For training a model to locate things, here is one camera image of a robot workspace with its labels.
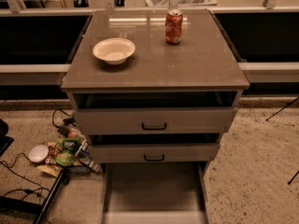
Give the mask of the white paper bowl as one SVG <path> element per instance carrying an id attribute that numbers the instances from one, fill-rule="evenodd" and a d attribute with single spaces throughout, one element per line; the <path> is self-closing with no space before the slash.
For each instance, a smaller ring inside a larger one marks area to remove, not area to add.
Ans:
<path id="1" fill-rule="evenodd" d="M 124 63 L 135 53 L 135 44 L 125 38 L 109 38 L 93 47 L 95 58 L 111 65 Z"/>

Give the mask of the black tripod leg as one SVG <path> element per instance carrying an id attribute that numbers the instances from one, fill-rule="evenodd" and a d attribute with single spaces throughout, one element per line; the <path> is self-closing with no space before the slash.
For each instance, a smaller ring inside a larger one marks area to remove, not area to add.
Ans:
<path id="1" fill-rule="evenodd" d="M 297 171 L 294 176 L 287 182 L 288 185 L 292 183 L 292 181 L 299 175 L 299 171 Z"/>

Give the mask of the black power adapter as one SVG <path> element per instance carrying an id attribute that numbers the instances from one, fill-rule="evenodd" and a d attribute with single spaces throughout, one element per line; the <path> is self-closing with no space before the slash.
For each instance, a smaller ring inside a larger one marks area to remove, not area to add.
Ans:
<path id="1" fill-rule="evenodd" d="M 57 128 L 57 131 L 65 137 L 67 137 L 69 135 L 69 129 L 66 128 L 64 125 L 59 126 Z"/>

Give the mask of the yellow snack wrapper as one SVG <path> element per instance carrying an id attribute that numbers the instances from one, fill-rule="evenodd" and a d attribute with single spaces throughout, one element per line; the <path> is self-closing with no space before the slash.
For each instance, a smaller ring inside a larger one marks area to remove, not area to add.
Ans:
<path id="1" fill-rule="evenodd" d="M 36 167 L 36 169 L 54 177 L 58 177 L 62 171 L 61 167 L 55 165 L 39 165 Z"/>

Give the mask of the grey drawer cabinet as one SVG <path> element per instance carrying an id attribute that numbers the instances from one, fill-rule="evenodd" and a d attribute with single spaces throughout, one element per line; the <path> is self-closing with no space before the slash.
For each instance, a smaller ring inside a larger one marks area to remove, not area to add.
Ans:
<path id="1" fill-rule="evenodd" d="M 95 13 L 62 84 L 74 112 L 235 108 L 249 83 L 211 12 L 185 15 L 178 45 L 166 43 L 164 24 L 162 11 Z M 135 53 L 119 65 L 95 58 L 93 47 L 109 38 L 132 41 Z M 84 135 L 90 146 L 218 143 L 220 147 L 225 133 Z"/>

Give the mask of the small white bowl on floor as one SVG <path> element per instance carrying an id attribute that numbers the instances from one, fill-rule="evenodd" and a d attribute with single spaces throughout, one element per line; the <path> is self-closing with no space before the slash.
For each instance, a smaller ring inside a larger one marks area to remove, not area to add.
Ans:
<path id="1" fill-rule="evenodd" d="M 45 145 L 39 145 L 34 147 L 28 155 L 31 162 L 41 163 L 43 162 L 49 154 L 49 148 Z"/>

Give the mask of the grey drawer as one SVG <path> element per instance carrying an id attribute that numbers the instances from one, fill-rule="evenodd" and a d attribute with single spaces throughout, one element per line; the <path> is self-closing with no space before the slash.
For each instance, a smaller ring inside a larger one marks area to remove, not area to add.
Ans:
<path id="1" fill-rule="evenodd" d="M 82 109 L 74 112 L 82 133 L 225 133 L 235 108 Z"/>
<path id="2" fill-rule="evenodd" d="M 109 164 L 98 224 L 212 224 L 201 164 Z"/>
<path id="3" fill-rule="evenodd" d="M 89 146 L 95 163 L 212 161 L 218 143 Z"/>

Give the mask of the red soda can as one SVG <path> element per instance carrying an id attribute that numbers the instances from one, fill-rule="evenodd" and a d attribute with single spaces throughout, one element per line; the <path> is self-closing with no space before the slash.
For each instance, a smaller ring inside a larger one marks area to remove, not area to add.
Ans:
<path id="1" fill-rule="evenodd" d="M 182 36 L 183 14 L 178 9 L 171 9 L 165 18 L 165 41 L 170 44 L 178 44 Z"/>

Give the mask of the green snack bag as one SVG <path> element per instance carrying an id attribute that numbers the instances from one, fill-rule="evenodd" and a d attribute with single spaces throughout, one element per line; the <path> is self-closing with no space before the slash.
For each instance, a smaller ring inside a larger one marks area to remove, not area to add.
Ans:
<path id="1" fill-rule="evenodd" d="M 55 157 L 55 161 L 63 166 L 69 167 L 75 160 L 75 153 L 78 148 L 78 140 L 67 138 L 62 141 L 63 150 Z"/>

